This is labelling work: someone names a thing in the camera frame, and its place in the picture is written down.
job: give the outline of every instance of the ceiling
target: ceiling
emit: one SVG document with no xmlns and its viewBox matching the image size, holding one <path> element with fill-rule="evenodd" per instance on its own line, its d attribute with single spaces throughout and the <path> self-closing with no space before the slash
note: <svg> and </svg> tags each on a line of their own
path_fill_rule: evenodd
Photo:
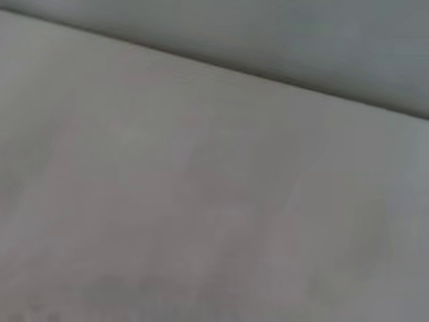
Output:
<svg viewBox="0 0 429 322">
<path fill-rule="evenodd" d="M 429 118 L 427 0 L 2 0 L 1 6 Z"/>
</svg>

